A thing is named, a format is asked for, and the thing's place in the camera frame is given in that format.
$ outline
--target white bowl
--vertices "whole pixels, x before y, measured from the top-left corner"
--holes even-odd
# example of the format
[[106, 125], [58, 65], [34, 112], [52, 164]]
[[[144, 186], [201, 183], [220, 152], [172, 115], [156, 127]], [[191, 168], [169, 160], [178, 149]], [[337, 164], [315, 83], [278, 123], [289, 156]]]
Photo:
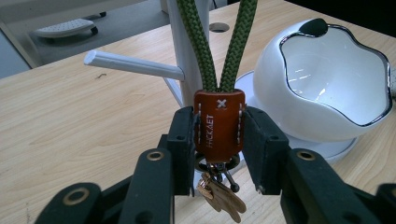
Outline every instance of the white bowl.
[[286, 134], [336, 142], [372, 130], [392, 108], [389, 62], [322, 19], [279, 33], [254, 71], [257, 107]]

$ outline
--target green rope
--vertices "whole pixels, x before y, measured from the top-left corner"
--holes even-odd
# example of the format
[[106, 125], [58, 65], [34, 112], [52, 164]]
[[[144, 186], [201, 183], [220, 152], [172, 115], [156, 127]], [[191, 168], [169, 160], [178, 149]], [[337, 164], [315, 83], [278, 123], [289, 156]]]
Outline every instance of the green rope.
[[256, 13], [257, 0], [242, 0], [239, 5], [233, 36], [228, 47], [221, 74], [219, 91], [233, 92], [239, 64], [248, 42], [248, 35]]
[[194, 0], [177, 0], [178, 10], [198, 61], [205, 91], [217, 91], [216, 70]]
[[200, 68], [204, 91], [233, 92], [239, 64], [248, 41], [251, 25], [257, 7], [257, 0], [242, 0], [239, 5], [236, 24], [227, 51], [219, 89], [216, 81], [212, 53], [205, 37], [194, 0], [177, 0], [178, 10], [189, 36]]

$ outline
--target key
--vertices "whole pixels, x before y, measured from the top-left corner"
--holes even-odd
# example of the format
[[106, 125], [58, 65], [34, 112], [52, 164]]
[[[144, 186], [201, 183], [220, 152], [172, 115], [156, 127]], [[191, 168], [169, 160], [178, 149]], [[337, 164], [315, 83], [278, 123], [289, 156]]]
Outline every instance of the key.
[[202, 181], [205, 183], [204, 193], [210, 191], [211, 197], [206, 197], [206, 201], [218, 212], [221, 210], [226, 211], [230, 214], [231, 218], [239, 223], [241, 217], [239, 213], [245, 213], [247, 211], [245, 203], [236, 196], [232, 190], [214, 180], [208, 173], [202, 174]]

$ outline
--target orange leather tag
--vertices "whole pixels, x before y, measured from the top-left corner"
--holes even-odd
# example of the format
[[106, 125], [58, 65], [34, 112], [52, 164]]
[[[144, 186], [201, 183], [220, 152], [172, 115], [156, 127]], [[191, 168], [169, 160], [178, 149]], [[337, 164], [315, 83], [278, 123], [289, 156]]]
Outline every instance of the orange leather tag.
[[198, 116], [194, 142], [206, 162], [229, 162], [243, 147], [243, 111], [245, 94], [198, 91], [194, 96], [194, 114]]

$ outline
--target wooden table surface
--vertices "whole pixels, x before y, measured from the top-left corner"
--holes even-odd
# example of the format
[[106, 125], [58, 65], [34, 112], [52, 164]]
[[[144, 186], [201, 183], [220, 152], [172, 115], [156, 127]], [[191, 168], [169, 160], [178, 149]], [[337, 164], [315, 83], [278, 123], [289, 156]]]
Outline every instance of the wooden table surface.
[[[238, 5], [210, 13], [233, 29]], [[321, 17], [344, 25], [364, 45], [396, 65], [396, 39], [281, 0], [259, 1], [239, 75], [254, 68], [265, 45], [298, 21]], [[220, 74], [232, 29], [211, 33]], [[158, 63], [176, 64], [170, 26], [99, 48]], [[0, 223], [34, 223], [59, 190], [94, 182], [106, 189], [134, 172], [139, 154], [167, 133], [176, 100], [160, 77], [83, 65], [85, 54], [0, 79]], [[333, 165], [348, 183], [375, 193], [396, 182], [396, 112], [362, 136]], [[247, 204], [243, 223], [284, 223], [278, 196], [259, 195], [246, 168], [234, 179]], [[176, 197], [176, 223], [233, 223], [201, 197]]]

